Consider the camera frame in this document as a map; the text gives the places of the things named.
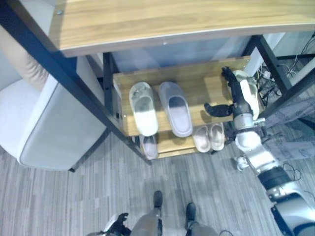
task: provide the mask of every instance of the chair cushion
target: chair cushion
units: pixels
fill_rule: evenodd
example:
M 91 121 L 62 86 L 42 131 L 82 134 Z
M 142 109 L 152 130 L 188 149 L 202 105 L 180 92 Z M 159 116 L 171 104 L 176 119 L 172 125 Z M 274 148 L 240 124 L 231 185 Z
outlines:
M 0 91 L 0 145 L 14 157 L 39 94 L 25 80 Z
M 25 1 L 22 4 L 41 29 L 48 34 L 54 8 L 43 1 Z M 48 72 L 1 26 L 0 48 L 23 79 L 37 90 L 42 90 Z

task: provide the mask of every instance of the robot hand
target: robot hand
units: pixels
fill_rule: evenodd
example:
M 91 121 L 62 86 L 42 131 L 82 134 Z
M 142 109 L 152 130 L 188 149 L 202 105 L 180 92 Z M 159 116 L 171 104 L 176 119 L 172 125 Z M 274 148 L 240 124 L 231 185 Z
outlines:
M 246 86 L 247 81 L 238 82 L 228 67 L 222 68 L 222 75 L 231 87 L 233 104 L 211 107 L 206 103 L 205 110 L 211 116 L 222 117 L 225 116 L 224 114 L 226 116 L 233 114 L 236 129 L 235 144 L 244 153 L 246 163 L 258 176 L 269 199 L 275 202 L 271 212 L 283 235 L 314 236 L 314 203 L 310 202 L 304 191 L 290 179 L 277 159 L 261 144 L 260 136 L 255 132 L 258 121 L 253 121 L 252 110 L 242 92 L 242 86 Z

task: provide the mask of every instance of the gray carpet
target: gray carpet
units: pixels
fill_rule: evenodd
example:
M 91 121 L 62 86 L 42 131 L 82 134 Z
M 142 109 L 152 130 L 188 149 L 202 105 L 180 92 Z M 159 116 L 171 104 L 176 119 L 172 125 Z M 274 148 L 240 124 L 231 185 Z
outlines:
M 292 126 L 277 129 L 288 139 L 303 135 Z M 24 168 L 1 149 L 0 235 L 84 236 L 102 230 L 113 214 L 122 212 L 130 213 L 126 225 L 132 228 L 152 208 L 157 189 L 164 194 L 166 236 L 185 235 L 190 201 L 197 205 L 197 220 L 217 232 L 281 235 L 272 204 L 252 170 L 233 168 L 230 158 L 238 153 L 229 145 L 214 155 L 164 158 L 148 166 L 110 134 L 73 174 Z M 291 163 L 302 172 L 301 186 L 315 194 L 315 160 Z

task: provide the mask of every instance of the shoe rack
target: shoe rack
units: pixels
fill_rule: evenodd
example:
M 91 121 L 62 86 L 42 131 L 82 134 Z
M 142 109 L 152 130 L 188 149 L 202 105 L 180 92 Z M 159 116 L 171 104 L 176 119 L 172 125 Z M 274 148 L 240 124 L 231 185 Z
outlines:
M 230 117 L 211 117 L 204 111 L 204 103 L 211 105 L 231 104 L 232 97 L 227 84 L 221 76 L 221 68 L 229 66 L 232 70 L 243 70 L 250 57 L 229 58 L 207 63 L 187 64 L 114 74 L 114 87 L 120 96 L 120 124 L 125 133 L 132 137 L 139 135 L 129 103 L 129 91 L 137 82 L 147 82 L 154 93 L 155 108 L 159 124 L 157 136 L 158 158 L 197 152 L 192 136 L 176 137 L 171 130 L 167 116 L 158 98 L 158 87 L 162 82 L 177 83 L 184 91 L 189 106 L 193 126 L 212 122 L 231 121 Z

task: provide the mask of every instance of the white slipper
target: white slipper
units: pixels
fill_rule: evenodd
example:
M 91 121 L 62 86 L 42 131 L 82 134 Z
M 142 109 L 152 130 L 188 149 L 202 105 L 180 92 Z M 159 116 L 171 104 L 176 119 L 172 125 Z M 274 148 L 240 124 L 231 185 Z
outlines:
M 140 134 L 152 136 L 158 131 L 158 119 L 153 93 L 146 82 L 134 84 L 129 92 L 129 102 Z
M 249 76 L 245 71 L 235 70 L 233 71 L 236 79 L 241 82 L 241 89 L 245 100 L 249 103 L 252 109 L 252 119 L 257 120 L 259 116 L 259 104 L 258 104 L 258 89 L 253 77 Z M 245 83 L 242 80 L 247 80 L 250 91 L 247 90 Z
M 208 133 L 211 148 L 214 151 L 222 150 L 224 148 L 225 142 L 223 123 L 210 124 Z
M 158 146 L 155 135 L 146 137 L 143 135 L 139 136 L 141 148 L 149 160 L 158 157 Z
M 208 126 L 204 125 L 196 127 L 192 134 L 192 139 L 199 152 L 208 152 L 211 149 L 208 136 Z
M 191 135 L 193 127 L 183 90 L 173 82 L 163 82 L 159 86 L 158 95 L 173 133 L 177 137 Z

